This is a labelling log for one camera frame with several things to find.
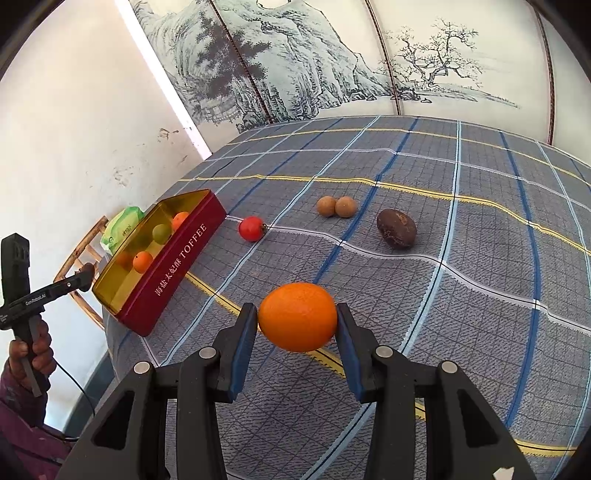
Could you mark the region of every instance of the tomato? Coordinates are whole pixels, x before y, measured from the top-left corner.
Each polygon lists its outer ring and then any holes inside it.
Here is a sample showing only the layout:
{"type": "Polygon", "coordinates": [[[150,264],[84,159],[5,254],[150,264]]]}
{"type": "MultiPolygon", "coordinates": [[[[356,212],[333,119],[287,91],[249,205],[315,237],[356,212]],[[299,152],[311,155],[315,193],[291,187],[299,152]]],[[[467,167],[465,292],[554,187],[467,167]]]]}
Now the tomato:
{"type": "Polygon", "coordinates": [[[248,242],[258,242],[265,236],[267,226],[259,217],[246,217],[238,225],[238,233],[248,242]]]}

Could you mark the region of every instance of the brown stone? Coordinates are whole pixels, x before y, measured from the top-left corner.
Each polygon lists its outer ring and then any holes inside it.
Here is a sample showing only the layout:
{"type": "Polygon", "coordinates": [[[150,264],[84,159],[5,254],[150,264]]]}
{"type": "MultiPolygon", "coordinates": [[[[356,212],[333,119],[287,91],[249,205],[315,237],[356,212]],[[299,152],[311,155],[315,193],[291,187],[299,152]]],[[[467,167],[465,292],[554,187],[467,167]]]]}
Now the brown stone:
{"type": "Polygon", "coordinates": [[[414,245],[417,226],[406,213],[399,210],[382,210],[376,218],[378,230],[392,248],[403,249],[414,245]]]}

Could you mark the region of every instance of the white wall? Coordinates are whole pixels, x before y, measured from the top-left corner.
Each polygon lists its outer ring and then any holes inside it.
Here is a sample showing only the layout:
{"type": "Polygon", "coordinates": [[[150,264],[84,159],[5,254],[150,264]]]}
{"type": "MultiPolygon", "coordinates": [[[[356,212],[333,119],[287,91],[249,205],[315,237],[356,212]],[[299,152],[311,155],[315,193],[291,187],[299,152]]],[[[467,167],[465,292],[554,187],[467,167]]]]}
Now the white wall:
{"type": "MultiPolygon", "coordinates": [[[[112,0],[66,0],[0,81],[0,237],[31,241],[31,288],[51,282],[90,227],[128,205],[148,207],[201,161],[112,0]],[[166,139],[160,129],[171,133],[166,139]]],[[[105,336],[65,297],[50,304],[56,358],[84,384],[105,336]]],[[[0,356],[9,332],[0,336],[0,356]]],[[[60,371],[47,423],[78,399],[60,371]]]]}
{"type": "Polygon", "coordinates": [[[591,164],[591,83],[556,29],[543,22],[554,66],[554,146],[591,164]]]}

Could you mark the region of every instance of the wooden ball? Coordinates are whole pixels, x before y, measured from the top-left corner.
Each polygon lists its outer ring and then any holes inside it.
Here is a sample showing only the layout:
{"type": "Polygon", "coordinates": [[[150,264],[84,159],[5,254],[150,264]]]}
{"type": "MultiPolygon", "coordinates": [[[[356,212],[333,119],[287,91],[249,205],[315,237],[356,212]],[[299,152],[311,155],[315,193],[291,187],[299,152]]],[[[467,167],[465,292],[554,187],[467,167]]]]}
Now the wooden ball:
{"type": "Polygon", "coordinates": [[[332,217],[335,214],[336,200],[331,196],[322,197],[316,202],[316,211],[323,217],[332,217]]]}
{"type": "Polygon", "coordinates": [[[357,213],[357,202],[351,197],[341,197],[336,201],[335,211],[341,218],[350,218],[357,213]]]}

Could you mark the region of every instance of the hand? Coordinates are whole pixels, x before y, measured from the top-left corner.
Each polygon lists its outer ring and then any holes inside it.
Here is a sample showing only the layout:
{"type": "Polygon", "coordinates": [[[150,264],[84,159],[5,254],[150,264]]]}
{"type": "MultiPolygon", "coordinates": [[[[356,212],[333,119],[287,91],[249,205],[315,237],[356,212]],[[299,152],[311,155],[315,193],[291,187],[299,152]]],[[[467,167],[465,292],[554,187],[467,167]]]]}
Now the hand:
{"type": "MultiPolygon", "coordinates": [[[[33,352],[37,356],[33,359],[33,368],[39,370],[42,374],[49,376],[56,370],[56,362],[53,359],[53,350],[51,349],[51,335],[49,327],[41,320],[38,326],[39,338],[33,342],[33,352]]],[[[27,390],[31,389],[31,383],[27,378],[24,368],[21,364],[21,358],[27,356],[28,346],[20,340],[10,342],[8,348],[8,364],[12,376],[27,390]]]]}

